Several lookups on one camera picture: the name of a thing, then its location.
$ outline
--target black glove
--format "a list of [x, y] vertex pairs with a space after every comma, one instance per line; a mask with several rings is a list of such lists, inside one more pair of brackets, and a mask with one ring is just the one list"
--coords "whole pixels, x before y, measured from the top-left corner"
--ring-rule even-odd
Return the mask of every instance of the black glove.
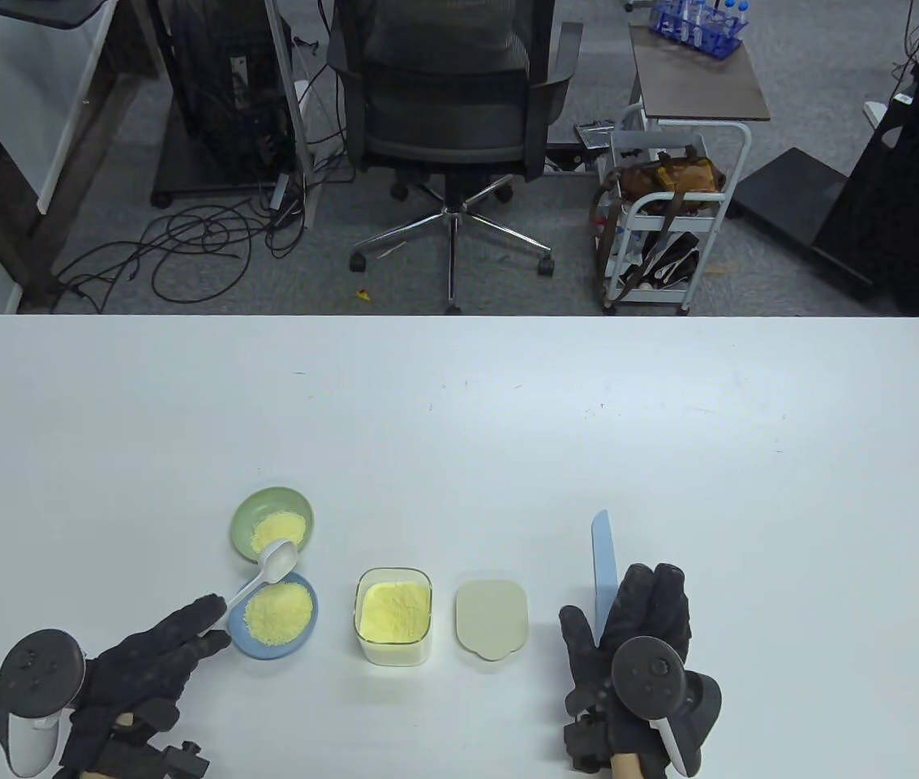
[[[200, 660], [232, 643], [225, 631], [209, 630], [223, 613], [225, 598], [204, 595], [161, 620], [152, 630], [129, 635], [88, 661], [76, 711], [70, 715], [70, 737], [59, 760], [63, 766], [60, 774], [92, 768], [122, 713], [133, 712], [154, 699], [177, 701]], [[157, 706], [161, 719], [166, 719], [168, 707]], [[171, 716], [177, 719], [177, 712]]]
[[[611, 663], [618, 647], [639, 635], [661, 639], [686, 660], [689, 602], [683, 581], [685, 576], [674, 565], [662, 564], [656, 571], [642, 564], [631, 566], [618, 587], [599, 648], [582, 610], [574, 605], [560, 609], [560, 631], [574, 680], [574, 690], [564, 704], [571, 717], [585, 712], [564, 728], [564, 741], [579, 771], [595, 773], [613, 755], [637, 754], [644, 774], [657, 775], [660, 769], [663, 775], [670, 760], [660, 735], [618, 700]], [[591, 749], [585, 748], [587, 743], [593, 745]]]

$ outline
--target chair base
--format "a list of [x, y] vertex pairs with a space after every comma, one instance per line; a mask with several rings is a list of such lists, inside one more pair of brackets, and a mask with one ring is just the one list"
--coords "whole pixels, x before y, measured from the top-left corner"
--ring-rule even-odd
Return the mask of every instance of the chair base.
[[[493, 230], [496, 233], [514, 238], [536, 250], [540, 255], [538, 274], [540, 276], [552, 276], [553, 267], [555, 266], [553, 266], [551, 248], [544, 243], [539, 243], [534, 238], [527, 237], [522, 233], [518, 233], [516, 230], [511, 230], [510, 227], [505, 226], [505, 224], [493, 222], [492, 219], [482, 214], [475, 214], [473, 211], [470, 211], [471, 205], [480, 203], [481, 200], [484, 200], [485, 197], [490, 196], [493, 192], [503, 190], [503, 193], [505, 193], [506, 190], [503, 188], [509, 188], [512, 181], [512, 175], [504, 175], [503, 178], [488, 184], [488, 186], [481, 189], [480, 192], [466, 198], [462, 197], [462, 183], [460, 183], [458, 179], [449, 177], [449, 175], [445, 175], [444, 179], [444, 196], [434, 192], [434, 190], [426, 184], [415, 184], [415, 189], [418, 189], [419, 192], [422, 192], [425, 196], [430, 197], [431, 200], [437, 201], [437, 203], [440, 204], [440, 208], [437, 211], [432, 211], [429, 214], [421, 216], [419, 219], [414, 219], [412, 222], [392, 227], [391, 230], [385, 230], [384, 233], [380, 233], [355, 244], [351, 253], [350, 269], [356, 273], [366, 270], [366, 252], [369, 249], [377, 246], [384, 246], [385, 244], [395, 244], [397, 246], [402, 241], [406, 241], [411, 237], [419, 237], [418, 233], [423, 230], [424, 227], [430, 226], [431, 224], [444, 224], [449, 232], [449, 288], [448, 308], [445, 309], [445, 314], [462, 314], [462, 310], [456, 305], [456, 241], [459, 237], [459, 224], [462, 223], [464, 219], [470, 219], [470, 222], [474, 224], [480, 224], [481, 227], [487, 227], [489, 230]], [[504, 196], [500, 198], [500, 200], [503, 201], [507, 201], [508, 199], [508, 197]], [[386, 252], [381, 253], [376, 259], [378, 260], [381, 257], [387, 256], [392, 251], [393, 249], [389, 248]]]

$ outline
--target yellow granules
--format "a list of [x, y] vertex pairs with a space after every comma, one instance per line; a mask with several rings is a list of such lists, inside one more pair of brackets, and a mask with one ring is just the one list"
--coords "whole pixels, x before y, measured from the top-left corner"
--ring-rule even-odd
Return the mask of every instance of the yellow granules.
[[264, 587], [251, 598], [243, 619], [252, 637], [268, 646], [289, 644], [311, 622], [311, 593], [299, 583]]
[[430, 590], [416, 582], [375, 583], [362, 600], [359, 634], [377, 644], [410, 644], [430, 627]]
[[303, 516], [293, 511], [277, 511], [268, 514], [265, 519], [256, 524], [254, 535], [251, 535], [251, 547], [255, 555], [260, 555], [265, 546], [285, 538], [293, 541], [297, 548], [300, 548], [300, 542], [304, 541], [306, 533], [307, 523], [304, 522]]

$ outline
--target gray carpet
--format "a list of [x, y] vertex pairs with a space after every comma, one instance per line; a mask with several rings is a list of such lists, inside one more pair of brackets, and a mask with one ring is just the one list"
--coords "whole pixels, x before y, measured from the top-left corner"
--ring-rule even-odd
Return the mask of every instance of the gray carpet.
[[[892, 88], [890, 69], [901, 60], [901, 37], [908, 0], [759, 0], [751, 11], [745, 39], [770, 105], [773, 120], [753, 127], [755, 141], [748, 172], [796, 145], [847, 174], [870, 137], [862, 115], [866, 100], [884, 101]], [[315, 3], [282, 3], [296, 34], [325, 40]], [[553, 140], [571, 137], [571, 125], [612, 118], [629, 96], [633, 80], [626, 22], [617, 0], [556, 0], [556, 22], [585, 24], [578, 73], [568, 92]], [[319, 56], [324, 51], [320, 47]], [[314, 71], [321, 62], [310, 63]], [[323, 75], [317, 92], [332, 107], [333, 82]], [[107, 241], [136, 239], [160, 212], [148, 205], [159, 157], [163, 122], [170, 103], [166, 84], [143, 87], [122, 123], [110, 153], [81, 205], [62, 255], [73, 257]], [[313, 137], [332, 128], [316, 104], [308, 116]], [[322, 144], [322, 153], [334, 142]], [[724, 163], [728, 145], [709, 140]], [[148, 278], [155, 257], [143, 260], [136, 279], [122, 279], [107, 312], [224, 312], [225, 314], [434, 314], [443, 311], [444, 236], [412, 242], [371, 260], [365, 275], [347, 270], [350, 245], [422, 211], [414, 193], [405, 203], [386, 196], [389, 174], [371, 171], [348, 185], [326, 186], [315, 204], [313, 226], [284, 260], [273, 259], [260, 241], [247, 275], [233, 290], [196, 305], [159, 300]], [[556, 175], [516, 186], [511, 203], [492, 200], [486, 213], [499, 222], [552, 245], [556, 275], [538, 278], [535, 258], [512, 245], [484, 240], [464, 226], [460, 244], [459, 302], [464, 312], [493, 315], [592, 315], [599, 312], [590, 283], [585, 211], [594, 188], [589, 178]], [[184, 208], [190, 201], [179, 201]], [[86, 260], [81, 269], [111, 264], [115, 252]], [[195, 257], [169, 263], [161, 289], [178, 297], [217, 290], [239, 269], [225, 257]], [[359, 289], [371, 300], [358, 296]], [[85, 300], [67, 296], [60, 312], [91, 311]], [[622, 309], [627, 314], [671, 314], [671, 308]], [[716, 241], [711, 266], [693, 305], [694, 315], [838, 316], [890, 312], [885, 302], [863, 303], [832, 286], [826, 274], [751, 227], [727, 222]]]

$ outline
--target white cart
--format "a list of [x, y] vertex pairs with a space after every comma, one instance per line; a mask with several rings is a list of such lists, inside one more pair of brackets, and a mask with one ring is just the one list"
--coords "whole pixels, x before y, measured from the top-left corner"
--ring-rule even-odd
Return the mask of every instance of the white cart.
[[[688, 203], [704, 204], [699, 216], [678, 216], [672, 222], [670, 233], [662, 246], [653, 252], [651, 266], [663, 256], [669, 246], [677, 241], [683, 233], [706, 235], [703, 248], [700, 249], [700, 259], [693, 277], [688, 282], [679, 282], [676, 286], [667, 289], [637, 289], [631, 290], [622, 298], [622, 303], [674, 303], [678, 305], [678, 314], [688, 314], [690, 302], [693, 301], [697, 286], [700, 285], [704, 269], [711, 257], [712, 246], [715, 245], [715, 236], [719, 234], [719, 227], [726, 216], [737, 182], [740, 181], [741, 172], [744, 170], [745, 159], [751, 148], [751, 130], [741, 122], [723, 122], [723, 120], [710, 119], [656, 119], [647, 118], [642, 101], [633, 103], [625, 109], [617, 125], [623, 129], [615, 130], [611, 134], [611, 149], [608, 155], [599, 157], [596, 161], [597, 174], [600, 182], [607, 177], [608, 172], [619, 166], [630, 166], [637, 161], [647, 159], [656, 160], [659, 152], [667, 151], [672, 156], [681, 156], [686, 146], [693, 145], [698, 153], [707, 156], [707, 147], [704, 137], [699, 130], [703, 127], [726, 127], [740, 133], [740, 148], [736, 153], [736, 162], [733, 170], [724, 171], [726, 186], [719, 193], [689, 192], [685, 200]], [[636, 157], [623, 156], [626, 153], [638, 152]], [[621, 197], [620, 186], [612, 193], [611, 197]], [[608, 301], [617, 298], [622, 288], [622, 275], [629, 272], [634, 266], [643, 262], [643, 248], [650, 233], [662, 230], [663, 217], [648, 214], [644, 210], [649, 204], [659, 201], [671, 200], [671, 192], [656, 192], [650, 196], [641, 197], [636, 203], [621, 206], [621, 217], [618, 222], [618, 233], [615, 236], [614, 247], [611, 250], [607, 269], [603, 274], [604, 302], [603, 310], [607, 314], [616, 311], [616, 305], [608, 305]], [[597, 217], [605, 216], [611, 201], [607, 196], [600, 201]], [[644, 276], [649, 274], [652, 267], [647, 268]]]

